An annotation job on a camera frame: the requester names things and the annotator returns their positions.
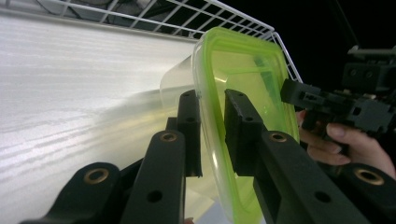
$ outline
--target finger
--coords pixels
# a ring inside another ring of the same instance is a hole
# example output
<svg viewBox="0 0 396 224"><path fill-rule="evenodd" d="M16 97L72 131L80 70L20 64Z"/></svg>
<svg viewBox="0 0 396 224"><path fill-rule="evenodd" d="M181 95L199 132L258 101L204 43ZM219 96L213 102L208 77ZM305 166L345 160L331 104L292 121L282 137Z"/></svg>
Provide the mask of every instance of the finger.
<svg viewBox="0 0 396 224"><path fill-rule="evenodd" d="M326 127L327 134L336 142L354 147L361 152L369 153L380 148L378 142L366 133L342 124L329 123Z"/></svg>
<svg viewBox="0 0 396 224"><path fill-rule="evenodd" d="M318 148L328 153L337 154L341 151L341 147L334 142L326 141L304 129L300 129L300 139L309 146Z"/></svg>
<svg viewBox="0 0 396 224"><path fill-rule="evenodd" d="M330 165L344 165L350 163L350 158L342 154L332 154L317 147L308 146L306 149L308 155L315 161L320 161Z"/></svg>
<svg viewBox="0 0 396 224"><path fill-rule="evenodd" d="M297 124L298 126L301 126L303 124L304 118L305 118L306 110L301 110L299 112L296 112L296 118L297 118Z"/></svg>
<svg viewBox="0 0 396 224"><path fill-rule="evenodd" d="M193 220L193 217L188 217L188 218L184 219L184 224L194 224L194 222L192 220Z"/></svg>

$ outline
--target black background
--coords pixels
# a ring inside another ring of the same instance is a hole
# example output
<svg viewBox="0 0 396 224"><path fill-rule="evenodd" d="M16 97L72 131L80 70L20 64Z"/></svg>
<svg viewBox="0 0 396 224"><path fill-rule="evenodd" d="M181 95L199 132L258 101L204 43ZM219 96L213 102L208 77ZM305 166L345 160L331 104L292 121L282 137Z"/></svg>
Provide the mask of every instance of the black background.
<svg viewBox="0 0 396 224"><path fill-rule="evenodd" d="M396 46L396 16L391 0L220 0L273 26L304 83L325 91L342 89L347 51Z"/></svg>

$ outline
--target screw hole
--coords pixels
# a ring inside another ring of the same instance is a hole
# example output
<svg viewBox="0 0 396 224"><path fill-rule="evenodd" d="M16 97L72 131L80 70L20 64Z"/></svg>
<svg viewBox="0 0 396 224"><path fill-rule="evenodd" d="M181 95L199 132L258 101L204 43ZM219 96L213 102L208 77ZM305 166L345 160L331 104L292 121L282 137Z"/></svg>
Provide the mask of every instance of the screw hole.
<svg viewBox="0 0 396 224"><path fill-rule="evenodd" d="M358 74L358 71L356 71L356 69L352 69L349 71L349 75L352 77L356 76L356 74Z"/></svg>
<svg viewBox="0 0 396 224"><path fill-rule="evenodd" d="M84 175L84 182L91 185L99 184L107 179L108 174L105 168L92 169Z"/></svg>
<svg viewBox="0 0 396 224"><path fill-rule="evenodd" d="M367 182L372 185L383 185L384 184L384 179L382 176L368 171L364 169L356 169L355 170L355 175L362 181Z"/></svg>
<svg viewBox="0 0 396 224"><path fill-rule="evenodd" d="M154 190L148 194L148 201L150 203L157 203L163 198L163 194L159 190Z"/></svg>
<svg viewBox="0 0 396 224"><path fill-rule="evenodd" d="M286 142L287 138L280 133L273 133L270 136L271 140L276 141L276 142Z"/></svg>
<svg viewBox="0 0 396 224"><path fill-rule="evenodd" d="M366 73L366 77L367 78L370 78L370 77L372 77L374 75L374 73L372 72L372 71L368 71L367 73Z"/></svg>
<svg viewBox="0 0 396 224"><path fill-rule="evenodd" d="M174 133L164 133L161 135L161 140L164 142L173 142L177 139L177 135Z"/></svg>
<svg viewBox="0 0 396 224"><path fill-rule="evenodd" d="M329 202L332 201L332 198L330 198L330 196L329 196L327 193L322 192L322 191L317 191L317 192L315 192L315 197L316 197L319 201L321 201L321 202L323 202L323 203L329 203Z"/></svg>

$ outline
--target white wire shelf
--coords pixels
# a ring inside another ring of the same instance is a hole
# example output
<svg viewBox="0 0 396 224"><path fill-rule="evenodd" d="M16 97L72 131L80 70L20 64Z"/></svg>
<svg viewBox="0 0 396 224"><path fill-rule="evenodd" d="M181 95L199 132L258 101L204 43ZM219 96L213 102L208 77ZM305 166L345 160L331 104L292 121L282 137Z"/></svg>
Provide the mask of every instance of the white wire shelf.
<svg viewBox="0 0 396 224"><path fill-rule="evenodd" d="M217 0L3 0L0 6L192 39L224 27L276 42L284 50L290 78L302 82L274 27Z"/></svg>

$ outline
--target white surface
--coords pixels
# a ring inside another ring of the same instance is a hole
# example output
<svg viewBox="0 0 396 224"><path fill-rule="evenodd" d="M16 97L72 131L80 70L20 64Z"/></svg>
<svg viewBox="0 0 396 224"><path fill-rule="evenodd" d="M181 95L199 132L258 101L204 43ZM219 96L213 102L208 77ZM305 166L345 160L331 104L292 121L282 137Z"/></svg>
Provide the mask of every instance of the white surface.
<svg viewBox="0 0 396 224"><path fill-rule="evenodd" d="M194 44L0 9L0 223L45 215L89 163L141 159L165 127L161 78Z"/></svg>

